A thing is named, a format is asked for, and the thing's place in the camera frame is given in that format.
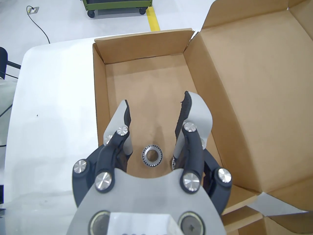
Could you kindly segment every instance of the white tabletop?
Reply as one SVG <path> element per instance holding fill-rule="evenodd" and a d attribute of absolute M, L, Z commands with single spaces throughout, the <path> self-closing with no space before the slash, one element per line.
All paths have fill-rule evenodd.
<path fill-rule="evenodd" d="M 98 146 L 94 38 L 30 49 L 11 112 L 6 234 L 66 234 L 76 211 L 72 167 Z"/>

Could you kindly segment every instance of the cardboard box flap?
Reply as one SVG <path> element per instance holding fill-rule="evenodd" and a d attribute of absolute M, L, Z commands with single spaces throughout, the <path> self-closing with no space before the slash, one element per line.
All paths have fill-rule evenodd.
<path fill-rule="evenodd" d="M 239 235 L 296 235 L 298 233 L 291 232 L 279 225 L 278 223 L 271 220 L 269 217 L 247 225 L 238 230 Z"/>
<path fill-rule="evenodd" d="M 313 233 L 313 211 L 289 215 L 277 215 L 270 217 L 279 225 L 294 233 Z"/>
<path fill-rule="evenodd" d="M 95 39 L 105 64 L 184 52 L 194 31 L 190 29 L 148 32 Z"/>
<path fill-rule="evenodd" d="M 253 203 L 256 199 L 257 199 L 256 193 L 250 192 L 241 187 L 233 185 L 227 206 L 222 214 L 225 215 L 235 210 L 238 210 L 244 206 Z"/>
<path fill-rule="evenodd" d="M 287 8 L 288 0 L 216 0 L 210 7 L 202 29 Z"/>
<path fill-rule="evenodd" d="M 261 213 L 247 206 L 221 217 L 227 233 L 256 222 L 262 218 L 263 216 Z"/>
<path fill-rule="evenodd" d="M 283 202 L 286 202 L 298 209 L 310 211 L 313 209 L 313 177 L 294 183 L 288 187 L 283 187 L 269 193 Z"/>
<path fill-rule="evenodd" d="M 289 0 L 289 10 L 313 40 L 313 0 Z"/>
<path fill-rule="evenodd" d="M 199 35 L 208 52 L 202 65 L 200 54 L 189 59 Z M 269 193 L 312 177 L 313 42 L 299 22 L 285 10 L 199 35 L 185 57 L 193 76 L 210 73 L 194 82 L 234 184 Z"/>

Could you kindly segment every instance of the caster wheel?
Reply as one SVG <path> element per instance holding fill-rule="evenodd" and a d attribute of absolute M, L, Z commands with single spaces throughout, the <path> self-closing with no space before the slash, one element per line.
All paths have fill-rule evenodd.
<path fill-rule="evenodd" d="M 141 15 L 144 15 L 145 14 L 145 11 L 148 9 L 148 7 L 140 7 L 139 8 L 139 13 L 141 14 Z"/>
<path fill-rule="evenodd" d="M 88 12 L 87 12 L 87 15 L 88 15 L 90 18 L 94 18 L 94 17 L 95 17 L 95 11 L 88 11 Z"/>

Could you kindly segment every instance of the cardboard box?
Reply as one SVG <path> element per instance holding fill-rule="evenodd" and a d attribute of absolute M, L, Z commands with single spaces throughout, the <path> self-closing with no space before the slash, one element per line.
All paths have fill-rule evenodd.
<path fill-rule="evenodd" d="M 305 220 L 306 218 L 310 218 L 312 220 L 313 216 L 311 214 L 311 216 L 307 216 L 301 219 Z M 304 225 L 304 227 L 301 228 L 301 234 L 313 235 L 313 233 L 311 232 L 308 233 L 305 227 L 309 228 L 308 226 Z M 264 217 L 263 219 L 259 221 L 256 221 L 243 228 L 240 228 L 238 230 L 237 235 L 251 235 L 251 234 L 253 235 L 296 235 L 299 233 L 295 233 L 289 229 L 284 228 L 279 222 L 276 222 L 275 219 L 272 220 L 269 217 Z"/>
<path fill-rule="evenodd" d="M 261 192 L 313 210 L 312 11 L 312 0 L 217 0 L 191 41 L 191 29 L 96 39 L 99 144 L 127 99 L 134 147 L 127 172 L 169 173 L 180 102 L 195 92 L 213 116 L 207 149 L 233 176 L 227 225 L 261 219 L 244 207 Z M 164 157 L 155 168 L 141 158 L 151 143 Z M 235 211 L 250 221 L 238 222 Z"/>

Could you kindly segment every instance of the black cable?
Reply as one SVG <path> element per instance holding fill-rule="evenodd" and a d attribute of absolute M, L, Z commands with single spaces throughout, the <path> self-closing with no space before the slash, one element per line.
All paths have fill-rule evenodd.
<path fill-rule="evenodd" d="M 34 10 L 34 7 L 32 7 L 32 6 L 30 6 L 30 5 L 26 6 L 27 15 L 28 15 L 28 17 L 30 18 L 30 15 L 28 14 L 28 10 L 27 10 L 28 7 L 32 8 L 33 10 Z M 39 27 L 39 26 L 36 24 L 36 22 L 33 21 L 32 18 L 30 18 L 30 19 L 31 19 L 31 21 L 32 21 L 38 28 L 40 28 L 40 30 L 41 30 L 41 31 L 44 33 L 44 35 L 47 37 L 47 40 L 48 40 L 48 42 L 49 42 L 49 44 L 50 44 L 50 40 L 49 40 L 47 34 L 42 30 L 41 27 Z"/>
<path fill-rule="evenodd" d="M 12 105 L 13 105 L 13 104 L 11 104 L 5 111 L 3 111 L 3 112 L 1 113 L 1 115 L 0 115 L 0 117 L 2 117 L 2 116 L 5 114 L 5 112 L 7 112 L 7 111 L 12 107 Z"/>
<path fill-rule="evenodd" d="M 13 77 L 13 78 L 16 78 L 16 79 L 18 79 L 18 77 L 15 77 L 15 76 L 13 76 L 13 75 L 9 75 L 9 74 L 7 74 L 7 73 L 4 73 L 4 72 L 2 72 L 2 71 L 0 71 L 0 73 L 3 73 L 3 74 L 5 74 L 5 75 L 7 75 L 7 76 L 11 76 L 11 77 Z"/>

